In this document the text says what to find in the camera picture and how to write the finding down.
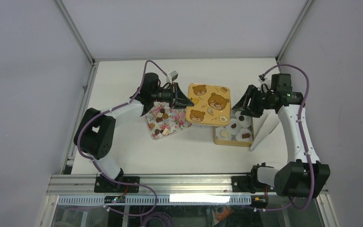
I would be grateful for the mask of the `floral rectangular tray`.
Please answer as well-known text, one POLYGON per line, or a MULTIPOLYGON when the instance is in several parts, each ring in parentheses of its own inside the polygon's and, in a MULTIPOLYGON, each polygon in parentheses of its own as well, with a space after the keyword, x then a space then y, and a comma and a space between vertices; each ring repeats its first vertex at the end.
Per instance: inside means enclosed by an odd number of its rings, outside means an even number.
POLYGON ((174 135, 192 126, 192 124, 186 120, 185 109, 172 109, 167 103, 164 102, 155 102, 153 108, 144 115, 144 118, 146 120, 147 128, 150 123, 154 123, 156 125, 153 129, 148 128, 149 133, 154 140, 159 140, 174 135), (156 122, 156 115, 162 108, 165 109, 165 113, 169 115, 169 118, 163 119, 162 122, 156 122), (155 135, 156 129, 164 130, 165 128, 169 129, 169 132, 166 136, 162 135, 161 133, 155 135))

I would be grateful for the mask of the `gold square tin box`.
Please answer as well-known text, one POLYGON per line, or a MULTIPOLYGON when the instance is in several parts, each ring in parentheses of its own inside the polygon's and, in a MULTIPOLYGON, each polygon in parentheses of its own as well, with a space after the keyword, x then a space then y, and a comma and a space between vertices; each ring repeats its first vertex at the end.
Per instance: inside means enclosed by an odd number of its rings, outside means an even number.
POLYGON ((214 127, 213 141, 217 145, 250 147, 254 142, 253 119, 232 110, 225 127, 214 127))

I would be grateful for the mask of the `silver square tin lid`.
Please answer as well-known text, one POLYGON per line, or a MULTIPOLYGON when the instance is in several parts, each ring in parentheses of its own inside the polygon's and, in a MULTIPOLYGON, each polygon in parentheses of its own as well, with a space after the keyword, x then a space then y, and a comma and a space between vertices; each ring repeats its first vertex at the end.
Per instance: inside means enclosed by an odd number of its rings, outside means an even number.
POLYGON ((186 120, 190 123, 226 126, 230 121, 231 92, 223 86, 191 83, 188 98, 194 106, 185 110, 186 120))

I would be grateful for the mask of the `white dome chocolate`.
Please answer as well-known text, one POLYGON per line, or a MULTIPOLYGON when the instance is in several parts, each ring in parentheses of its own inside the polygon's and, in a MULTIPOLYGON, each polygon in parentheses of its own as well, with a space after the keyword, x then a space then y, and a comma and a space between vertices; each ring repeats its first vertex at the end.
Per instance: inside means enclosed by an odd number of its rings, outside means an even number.
POLYGON ((228 132, 226 130, 223 130, 220 132, 220 135, 224 138, 227 138, 228 137, 228 132))

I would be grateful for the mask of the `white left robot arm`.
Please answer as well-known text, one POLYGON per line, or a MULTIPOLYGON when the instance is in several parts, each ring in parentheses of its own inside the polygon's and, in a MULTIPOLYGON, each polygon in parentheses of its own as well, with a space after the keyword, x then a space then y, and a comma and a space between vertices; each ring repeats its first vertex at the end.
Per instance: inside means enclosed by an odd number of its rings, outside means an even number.
POLYGON ((123 104, 100 111, 89 108, 85 111, 73 139, 79 154, 88 159, 105 178, 105 186, 118 192, 126 182, 124 172, 114 158, 109 157, 115 128, 147 114, 156 102, 164 102, 171 109, 185 109, 194 103, 181 91, 177 82, 160 86, 156 73, 143 76, 137 91, 123 104))

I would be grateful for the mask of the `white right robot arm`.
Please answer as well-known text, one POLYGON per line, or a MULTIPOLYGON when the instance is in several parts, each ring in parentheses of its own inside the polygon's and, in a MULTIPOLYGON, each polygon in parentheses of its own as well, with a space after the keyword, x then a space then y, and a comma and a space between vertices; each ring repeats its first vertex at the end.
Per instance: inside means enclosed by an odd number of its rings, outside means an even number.
POLYGON ((281 169, 265 163, 254 165, 242 189, 255 193, 266 186, 277 195, 314 199, 330 176, 329 165, 321 163, 311 143, 305 121, 304 95, 295 92, 289 74, 273 74, 264 88, 249 85, 233 110, 259 118, 264 110, 273 110, 281 123, 288 161, 281 169))

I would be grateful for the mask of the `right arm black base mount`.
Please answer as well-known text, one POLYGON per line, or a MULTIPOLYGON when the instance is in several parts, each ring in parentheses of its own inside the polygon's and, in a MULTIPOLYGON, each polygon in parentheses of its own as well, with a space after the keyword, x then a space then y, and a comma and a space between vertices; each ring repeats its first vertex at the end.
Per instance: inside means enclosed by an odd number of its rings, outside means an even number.
POLYGON ((244 175, 232 175, 231 186, 233 192, 265 192, 276 189, 275 178, 279 170, 267 166, 266 163, 256 164, 244 175))

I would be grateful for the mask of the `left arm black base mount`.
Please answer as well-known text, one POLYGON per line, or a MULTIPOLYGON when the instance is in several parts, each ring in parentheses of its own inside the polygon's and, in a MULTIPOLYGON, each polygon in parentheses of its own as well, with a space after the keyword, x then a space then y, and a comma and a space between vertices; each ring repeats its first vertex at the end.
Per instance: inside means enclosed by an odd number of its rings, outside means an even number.
POLYGON ((116 180, 129 183, 129 185, 114 183, 102 174, 98 174, 95 178, 94 192, 95 193, 138 193, 140 183, 139 176, 124 176, 121 172, 121 176, 116 178, 116 180))

